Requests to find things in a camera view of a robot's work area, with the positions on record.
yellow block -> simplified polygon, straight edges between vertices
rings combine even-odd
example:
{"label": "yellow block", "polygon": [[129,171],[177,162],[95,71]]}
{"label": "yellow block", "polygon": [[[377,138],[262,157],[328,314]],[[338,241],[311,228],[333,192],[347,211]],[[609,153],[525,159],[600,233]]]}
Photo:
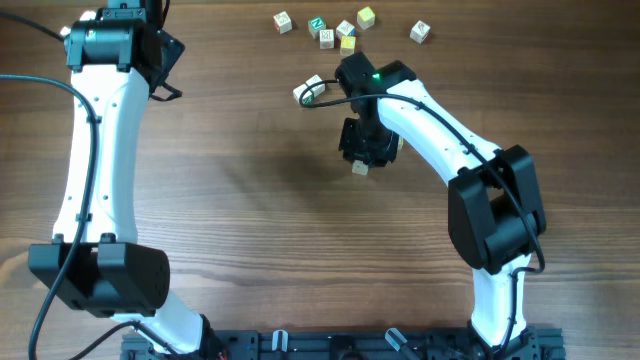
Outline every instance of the yellow block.
{"label": "yellow block", "polygon": [[340,43],[341,48],[345,49],[355,49],[356,48],[356,37],[355,36],[343,36],[342,42]]}

metal base plate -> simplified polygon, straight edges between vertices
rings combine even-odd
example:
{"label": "metal base plate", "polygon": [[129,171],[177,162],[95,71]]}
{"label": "metal base plate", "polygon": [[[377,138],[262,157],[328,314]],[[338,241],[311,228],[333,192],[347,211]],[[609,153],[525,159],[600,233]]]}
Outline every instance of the metal base plate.
{"label": "metal base plate", "polygon": [[[402,333],[407,346],[423,360],[492,360],[469,328]],[[273,333],[216,331],[228,360],[406,360],[385,340],[385,333],[290,333],[285,351],[273,351]],[[138,335],[125,335],[121,360],[166,360]],[[506,360],[565,360],[562,330],[527,327],[509,343]]]}

letter on block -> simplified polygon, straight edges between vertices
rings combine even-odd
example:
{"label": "letter on block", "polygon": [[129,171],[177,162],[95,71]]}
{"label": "letter on block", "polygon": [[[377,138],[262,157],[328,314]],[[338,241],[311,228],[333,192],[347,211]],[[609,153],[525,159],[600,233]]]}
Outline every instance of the letter on block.
{"label": "letter on block", "polygon": [[333,49],[333,30],[320,30],[320,49]]}

wood grain surface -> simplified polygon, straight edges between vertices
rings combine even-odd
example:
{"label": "wood grain surface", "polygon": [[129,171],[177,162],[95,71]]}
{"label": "wood grain surface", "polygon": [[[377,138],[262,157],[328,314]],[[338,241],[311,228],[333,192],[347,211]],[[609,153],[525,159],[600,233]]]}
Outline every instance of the wood grain surface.
{"label": "wood grain surface", "polygon": [[[563,328],[570,359],[637,359],[639,4],[176,2],[166,29],[187,51],[169,82],[185,97],[152,102],[144,116],[139,242],[167,252],[171,288],[216,329],[466,325],[471,271],[449,240],[437,174],[406,147],[394,164],[352,175],[337,151],[348,107],[307,111],[292,97],[312,75],[332,77],[341,59],[319,50],[307,20],[355,24],[370,5],[376,25],[358,32],[357,47],[374,65],[402,60],[470,129],[534,156],[548,267],[527,278],[528,322]],[[84,10],[9,5],[52,29]],[[272,16],[283,10],[296,26],[281,36]],[[422,46],[409,39],[419,19],[432,26]],[[0,72],[69,80],[50,38],[0,20],[0,44]],[[341,97],[335,86],[323,95]],[[26,357],[46,293],[27,250],[49,242],[60,209],[71,101],[42,85],[0,83],[0,359]],[[68,358],[110,326],[56,300],[40,357]],[[91,358],[116,358],[119,342]]]}

wooden block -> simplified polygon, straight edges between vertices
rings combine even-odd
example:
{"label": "wooden block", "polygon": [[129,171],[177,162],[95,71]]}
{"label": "wooden block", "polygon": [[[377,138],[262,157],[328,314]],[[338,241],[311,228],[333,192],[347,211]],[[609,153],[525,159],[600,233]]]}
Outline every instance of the wooden block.
{"label": "wooden block", "polygon": [[[307,84],[302,84],[297,88],[293,89],[293,98],[296,99],[296,102],[299,102],[300,95],[307,88]],[[302,103],[305,105],[309,105],[313,102],[313,91],[309,90],[304,94],[304,98],[302,98]]]}
{"label": "wooden block", "polygon": [[362,28],[362,30],[367,30],[372,27],[376,22],[376,14],[371,10],[370,7],[366,7],[360,11],[358,11],[358,25]]}
{"label": "wooden block", "polygon": [[340,42],[340,55],[349,56],[356,51],[355,36],[343,36]]}
{"label": "wooden block", "polygon": [[320,30],[320,49],[333,49],[333,30]]}
{"label": "wooden block", "polygon": [[[311,85],[313,85],[313,84],[315,84],[317,82],[320,82],[320,81],[322,81],[320,76],[313,75],[313,77],[311,79],[307,80],[307,82],[305,84],[307,86],[311,86]],[[311,89],[311,91],[313,91],[313,98],[314,99],[317,98],[320,94],[322,94],[324,92],[324,90],[325,90],[325,85],[324,84],[313,87]]]}
{"label": "wooden block", "polygon": [[351,172],[358,175],[367,176],[369,173],[369,166],[365,165],[362,161],[356,160],[353,162],[351,166]]}
{"label": "wooden block", "polygon": [[336,36],[342,40],[343,36],[356,36],[356,27],[351,25],[347,20],[340,23],[336,28]]}
{"label": "wooden block", "polygon": [[426,39],[427,35],[429,34],[429,29],[431,29],[429,25],[423,23],[422,21],[418,21],[413,29],[411,29],[411,35],[409,35],[409,37],[418,44],[422,44],[424,39]]}
{"label": "wooden block", "polygon": [[318,38],[318,32],[320,32],[320,30],[324,30],[326,28],[327,24],[320,16],[316,16],[309,20],[309,33],[311,33],[311,36],[313,36],[314,39]]}
{"label": "wooden block", "polygon": [[280,34],[284,34],[293,28],[293,25],[291,24],[291,18],[286,11],[274,15],[273,22],[276,25],[276,30],[278,30]]}

